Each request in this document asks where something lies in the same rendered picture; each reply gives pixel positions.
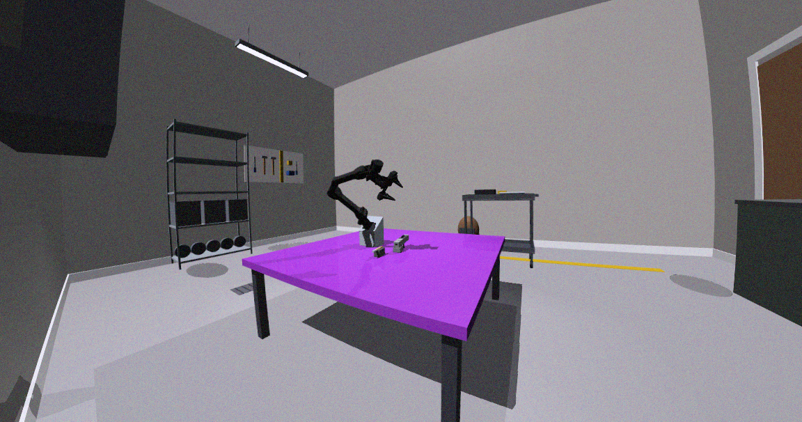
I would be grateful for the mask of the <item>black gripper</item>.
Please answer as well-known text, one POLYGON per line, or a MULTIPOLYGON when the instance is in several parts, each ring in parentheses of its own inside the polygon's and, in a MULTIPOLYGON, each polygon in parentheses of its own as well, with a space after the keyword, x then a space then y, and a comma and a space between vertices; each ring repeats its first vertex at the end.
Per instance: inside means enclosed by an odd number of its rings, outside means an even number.
POLYGON ((374 181, 375 185, 378 185, 381 187, 381 189, 383 189, 383 191, 379 192, 379 194, 377 195, 378 200, 383 200, 383 198, 389 198, 389 200, 395 201, 395 198, 389 196, 388 193, 386 194, 385 191, 387 190, 391 181, 394 182, 394 184, 399 185, 399 187, 403 188, 403 186, 399 182, 397 174, 398 172, 391 171, 388 175, 388 180, 384 178, 382 175, 378 175, 376 177, 374 181))

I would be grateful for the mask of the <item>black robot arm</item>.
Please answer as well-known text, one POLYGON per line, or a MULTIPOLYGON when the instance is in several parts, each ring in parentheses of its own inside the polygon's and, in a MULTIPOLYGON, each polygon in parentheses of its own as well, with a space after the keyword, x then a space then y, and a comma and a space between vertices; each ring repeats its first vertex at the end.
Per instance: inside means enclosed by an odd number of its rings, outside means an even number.
POLYGON ((364 178, 366 178, 366 181, 371 180, 374 182, 376 177, 379 175, 383 167, 383 164, 384 164, 383 161, 381 161, 380 159, 375 159, 372 160, 371 164, 369 165, 358 166, 352 172, 336 176, 331 181, 331 186, 329 186, 329 189, 327 191, 327 196, 329 198, 334 198, 334 200, 339 200, 343 205, 346 205, 346 207, 348 207, 354 213, 354 215, 358 219, 357 224, 359 226, 363 226, 362 229, 369 230, 369 228, 373 224, 373 222, 370 222, 369 219, 366 218, 366 215, 368 215, 368 211, 366 211, 364 207, 360 208, 357 205, 355 205, 348 197, 346 197, 342 193, 338 185, 353 179, 360 180, 364 178))

